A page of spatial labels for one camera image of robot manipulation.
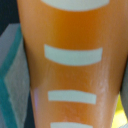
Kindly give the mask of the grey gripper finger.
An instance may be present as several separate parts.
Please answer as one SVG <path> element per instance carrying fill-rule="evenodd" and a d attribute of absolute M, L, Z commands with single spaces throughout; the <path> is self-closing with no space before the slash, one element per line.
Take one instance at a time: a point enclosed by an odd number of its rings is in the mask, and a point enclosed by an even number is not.
<path fill-rule="evenodd" d="M 0 36 L 0 128 L 33 125 L 30 81 L 19 24 L 9 24 Z"/>

